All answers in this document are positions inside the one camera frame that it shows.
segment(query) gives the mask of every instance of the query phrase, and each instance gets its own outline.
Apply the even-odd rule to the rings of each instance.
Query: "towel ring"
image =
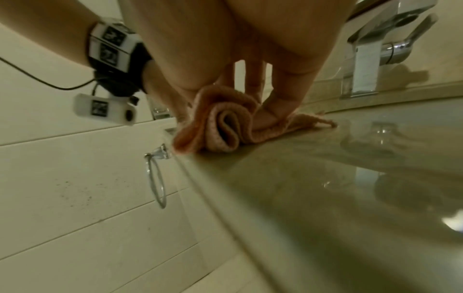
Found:
[[[170,154],[167,151],[167,148],[165,147],[165,144],[162,144],[159,148],[157,148],[155,151],[152,153],[146,153],[145,154],[145,160],[146,160],[146,172],[148,175],[148,181],[150,182],[150,187],[151,191],[153,192],[154,198],[158,202],[159,206],[164,209],[167,205],[167,198],[166,198],[166,193],[165,193],[165,188],[164,188],[164,180],[163,176],[161,174],[161,169],[159,168],[158,163],[156,160],[162,160],[162,159],[169,159]],[[156,167],[156,173],[157,177],[159,179],[160,183],[160,190],[162,193],[162,200],[158,191],[158,188],[156,186],[156,183],[154,182],[153,179],[153,167],[154,165]]]

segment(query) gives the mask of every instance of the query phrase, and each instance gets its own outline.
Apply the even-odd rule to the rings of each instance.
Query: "folded fabric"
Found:
[[[176,153],[194,153],[202,149],[229,153],[240,144],[260,143],[298,129],[314,128],[317,123],[332,127],[331,120],[307,114],[292,114],[263,130],[252,130],[260,100],[230,87],[210,85],[202,88],[193,104],[192,121],[174,137]]]

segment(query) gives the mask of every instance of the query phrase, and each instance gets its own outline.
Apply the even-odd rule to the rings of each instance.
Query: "chrome faucet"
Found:
[[[343,97],[376,94],[381,65],[396,64],[410,55],[413,44],[434,23],[436,14],[428,15],[403,41],[384,44],[384,37],[394,28],[416,20],[437,0],[393,0],[377,17],[365,24],[348,40],[344,61]]]

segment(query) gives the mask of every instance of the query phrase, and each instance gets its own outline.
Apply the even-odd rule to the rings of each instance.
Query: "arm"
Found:
[[[2,24],[85,66],[88,33],[98,20],[77,0],[0,0]]]

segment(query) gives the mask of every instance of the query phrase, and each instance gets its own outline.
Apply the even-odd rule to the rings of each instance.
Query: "glossy surface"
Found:
[[[463,131],[375,111],[177,160],[284,292],[460,292]]]

